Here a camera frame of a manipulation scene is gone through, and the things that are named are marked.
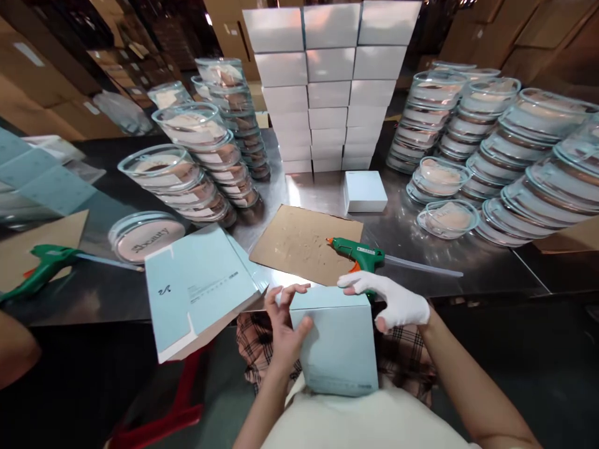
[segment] compact lid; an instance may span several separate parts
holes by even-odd
[[[143,264],[149,254],[185,235],[185,227],[166,212],[138,212],[112,225],[108,240],[117,257],[127,263]]]

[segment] brand logo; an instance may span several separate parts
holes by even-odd
[[[153,235],[152,238],[150,238],[146,242],[140,243],[140,244],[136,244],[133,248],[131,248],[131,251],[135,251],[135,253],[137,254],[140,251],[142,251],[143,249],[145,249],[148,246],[150,246],[156,240],[159,240],[162,236],[165,236],[165,235],[168,235],[168,234],[170,234],[170,233],[168,232],[167,228],[161,229],[155,235]]]

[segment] gloved hand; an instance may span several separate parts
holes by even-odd
[[[384,298],[387,308],[376,316],[376,328],[383,333],[394,326],[427,324],[431,317],[429,303],[422,296],[384,276],[356,271],[341,276],[337,286],[344,287],[343,292],[347,295],[373,290]]]

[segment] flat box packaging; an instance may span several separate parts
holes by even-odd
[[[349,105],[351,81],[329,81],[308,84],[311,108],[345,107]]]
[[[342,170],[368,170],[370,168],[370,163],[372,162],[371,157],[344,157],[341,160],[341,169]]]
[[[351,82],[350,106],[389,106],[395,90],[391,80],[353,80]]]
[[[329,159],[312,159],[312,169],[315,173],[321,173],[323,171],[340,171],[341,154],[339,154],[339,157]]]
[[[331,128],[312,130],[312,144],[319,147],[330,145],[343,145],[345,142],[345,128]]]
[[[308,109],[310,129],[344,128],[348,120],[347,108]]]
[[[243,18],[254,52],[304,50],[300,8],[244,9]]]
[[[358,45],[408,45],[421,6],[420,1],[365,0]]]
[[[307,50],[308,80],[310,82],[351,80],[356,49]]]
[[[308,84],[304,52],[257,54],[256,64],[264,87]]]
[[[273,122],[275,133],[279,131],[304,131],[309,133],[310,124],[308,122],[308,111],[270,113],[270,120]]]
[[[396,80],[406,56],[406,46],[362,46],[356,48],[354,80]]]
[[[341,159],[343,145],[330,145],[328,147],[312,146],[312,159]]]
[[[376,143],[381,135],[382,124],[378,127],[348,128],[345,143]]]
[[[307,49],[355,47],[359,25],[358,3],[304,7]]]
[[[285,173],[312,173],[312,161],[310,159],[283,161],[282,164]]]
[[[182,360],[207,345],[260,296],[258,267],[212,224],[145,258],[158,362]]]
[[[343,195],[348,213],[382,212],[387,206],[387,194],[378,171],[346,171]]]
[[[294,328],[304,316],[314,322],[299,354],[306,385],[314,392],[358,397],[379,388],[365,294],[346,296],[338,287],[312,287],[296,295],[290,315]]]
[[[269,113],[308,110],[306,86],[262,87],[262,94]]]
[[[387,114],[386,106],[350,106],[348,108],[348,127],[382,125]]]
[[[279,145],[279,154],[284,162],[305,161],[312,157],[310,146]]]

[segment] metal table surface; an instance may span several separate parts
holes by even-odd
[[[464,277],[446,276],[383,266],[378,274],[389,276],[404,287],[426,297],[454,297],[519,292],[528,297],[548,294],[538,279],[511,251],[488,244],[468,234],[444,241],[433,237],[414,222],[422,206],[412,203],[404,191],[409,176],[384,165],[392,138],[392,127],[383,129],[372,170],[380,170],[389,202],[381,214],[346,215],[343,203],[343,172],[299,173],[282,171],[276,137],[263,130],[271,160],[271,176],[257,183],[263,201],[250,210],[239,211],[237,224],[230,229],[248,252],[272,219],[280,204],[299,206],[332,215],[347,216],[364,223],[362,242],[387,254],[441,268],[463,271]],[[143,210],[173,212],[151,193],[118,172],[118,162],[128,154],[152,145],[168,143],[165,136],[123,138],[82,142],[77,146],[86,162],[105,168],[107,174],[95,186],[100,190],[81,209],[90,210],[80,249],[115,259],[107,233],[115,221]],[[303,281],[292,274],[266,268],[273,284]],[[250,309],[261,309],[261,302]],[[79,261],[71,275],[46,286],[29,301],[6,304],[3,308],[28,326],[139,321],[150,319],[145,276],[128,270],[88,261]]]

